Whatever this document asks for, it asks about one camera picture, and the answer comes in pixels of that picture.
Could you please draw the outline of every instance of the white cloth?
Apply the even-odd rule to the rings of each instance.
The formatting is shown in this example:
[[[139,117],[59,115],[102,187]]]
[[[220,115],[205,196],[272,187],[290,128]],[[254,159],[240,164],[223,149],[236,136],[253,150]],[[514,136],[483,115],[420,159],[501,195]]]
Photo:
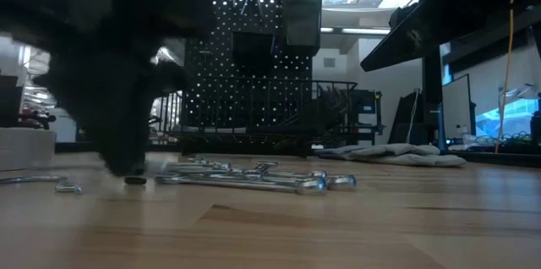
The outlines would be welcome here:
[[[375,146],[350,145],[347,148],[325,150],[318,155],[326,159],[420,167],[456,167],[466,163],[466,160],[459,156],[441,156],[440,150],[432,145],[405,143]]]

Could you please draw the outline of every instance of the wooden floor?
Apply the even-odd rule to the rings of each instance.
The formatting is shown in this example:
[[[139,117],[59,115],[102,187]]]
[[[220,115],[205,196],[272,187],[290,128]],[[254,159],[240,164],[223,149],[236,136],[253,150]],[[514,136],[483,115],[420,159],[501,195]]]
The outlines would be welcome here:
[[[276,160],[208,157],[238,167]],[[48,173],[85,193],[0,186],[0,268],[541,268],[541,169],[278,159],[286,170],[355,174],[358,189],[125,186],[94,154],[58,156],[63,169]]]

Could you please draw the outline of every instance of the small black part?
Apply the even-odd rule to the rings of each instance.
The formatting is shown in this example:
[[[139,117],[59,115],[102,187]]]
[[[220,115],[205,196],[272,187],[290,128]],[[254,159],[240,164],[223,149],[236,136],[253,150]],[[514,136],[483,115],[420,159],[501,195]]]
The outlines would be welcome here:
[[[125,184],[138,184],[138,185],[145,185],[146,184],[146,178],[141,177],[126,177],[124,179]]]

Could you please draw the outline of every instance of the metal wrench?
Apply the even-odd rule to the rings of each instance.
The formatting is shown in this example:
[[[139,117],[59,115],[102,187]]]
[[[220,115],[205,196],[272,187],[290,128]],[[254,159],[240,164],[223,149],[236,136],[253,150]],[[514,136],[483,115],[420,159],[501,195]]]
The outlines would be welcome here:
[[[265,181],[220,179],[197,175],[184,177],[168,177],[167,175],[158,175],[156,176],[156,181],[160,184],[201,184],[236,189],[283,191],[296,193],[299,195],[321,195],[324,194],[326,191],[326,184],[323,179],[299,181],[290,184],[281,184]]]
[[[274,165],[278,165],[275,162],[258,162],[258,166],[255,168],[259,169],[263,173],[264,181],[283,183],[322,178],[326,181],[327,188],[331,190],[351,190],[357,186],[357,180],[353,175],[328,176],[326,171],[312,171],[308,174],[300,174],[293,172],[267,172],[268,168],[270,167],[268,163],[274,163]]]

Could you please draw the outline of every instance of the cable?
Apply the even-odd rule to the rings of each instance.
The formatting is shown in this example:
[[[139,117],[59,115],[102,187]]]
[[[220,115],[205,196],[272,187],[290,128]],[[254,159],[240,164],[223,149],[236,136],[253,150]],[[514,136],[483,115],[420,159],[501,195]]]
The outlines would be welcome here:
[[[513,4],[515,3],[515,0],[511,0],[511,9],[509,10],[509,48],[507,52],[507,70],[505,71],[505,83],[504,83],[504,101],[503,105],[500,109],[500,132],[498,133],[498,140],[496,141],[496,148],[495,148],[495,154],[498,153],[498,150],[500,149],[500,140],[501,136],[504,134],[504,117],[505,117],[505,103],[507,100],[507,84],[509,82],[509,70],[511,69],[511,54],[513,52],[513,35],[515,32],[514,27],[514,11],[513,11]]]
[[[407,131],[406,143],[409,143],[409,137],[412,134],[413,120],[415,119],[415,112],[417,111],[417,98],[419,97],[419,89],[415,89],[415,102],[412,107],[412,119],[409,123],[409,130]]]

